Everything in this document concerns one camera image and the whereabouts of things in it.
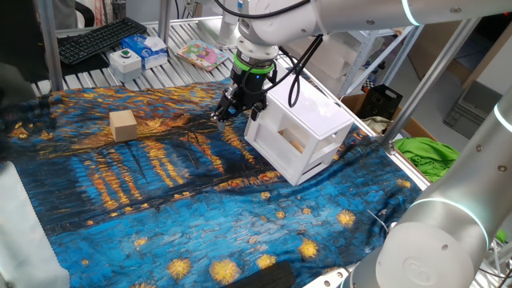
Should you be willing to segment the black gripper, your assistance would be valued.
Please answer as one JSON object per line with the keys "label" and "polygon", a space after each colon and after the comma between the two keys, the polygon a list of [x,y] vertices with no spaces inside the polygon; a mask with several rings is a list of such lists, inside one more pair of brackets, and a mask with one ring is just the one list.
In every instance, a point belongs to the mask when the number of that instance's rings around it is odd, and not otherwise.
{"label": "black gripper", "polygon": [[264,82],[269,80],[275,83],[277,70],[272,69],[268,74],[256,74],[253,70],[245,76],[246,71],[233,68],[230,73],[231,80],[235,84],[232,94],[233,102],[224,94],[211,114],[213,120],[218,122],[218,129],[224,131],[226,123],[231,118],[236,118],[241,112],[251,110],[256,106],[260,112],[266,108],[266,92],[263,92]]}

